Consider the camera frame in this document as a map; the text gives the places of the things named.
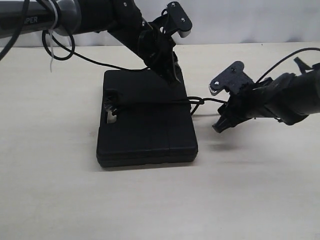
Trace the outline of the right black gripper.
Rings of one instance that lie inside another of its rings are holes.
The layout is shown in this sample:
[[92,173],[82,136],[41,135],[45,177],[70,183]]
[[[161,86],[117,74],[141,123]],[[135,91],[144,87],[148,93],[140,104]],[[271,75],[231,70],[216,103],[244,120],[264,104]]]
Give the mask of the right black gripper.
[[231,91],[228,101],[218,109],[220,117],[212,128],[222,133],[251,119],[270,118],[270,111],[261,102],[262,94],[254,93],[257,89],[254,84],[246,84],[238,93]]

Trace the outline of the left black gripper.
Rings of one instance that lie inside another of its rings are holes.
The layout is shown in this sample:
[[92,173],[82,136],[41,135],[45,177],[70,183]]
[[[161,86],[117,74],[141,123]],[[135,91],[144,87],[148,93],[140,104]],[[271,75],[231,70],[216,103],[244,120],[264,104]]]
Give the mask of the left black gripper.
[[181,68],[173,51],[173,39],[163,32],[168,22],[167,14],[151,22],[142,22],[137,40],[137,55],[148,68],[164,80],[171,80],[171,86],[176,86],[182,83]]

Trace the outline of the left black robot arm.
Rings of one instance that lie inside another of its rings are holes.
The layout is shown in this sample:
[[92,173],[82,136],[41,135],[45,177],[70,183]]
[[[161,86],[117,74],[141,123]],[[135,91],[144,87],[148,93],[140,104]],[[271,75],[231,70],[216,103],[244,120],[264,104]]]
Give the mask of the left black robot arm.
[[4,58],[20,35],[42,31],[72,38],[108,32],[158,76],[175,85],[180,66],[172,37],[147,21],[133,0],[2,0],[0,37],[10,38],[0,52]]

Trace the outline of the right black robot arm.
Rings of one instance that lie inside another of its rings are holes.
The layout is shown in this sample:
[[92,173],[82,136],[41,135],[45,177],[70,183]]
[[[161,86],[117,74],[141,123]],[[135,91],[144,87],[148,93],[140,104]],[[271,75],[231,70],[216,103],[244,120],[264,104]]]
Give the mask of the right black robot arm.
[[251,84],[232,94],[212,128],[221,133],[251,119],[275,119],[288,126],[320,112],[320,71],[283,73],[263,85]]

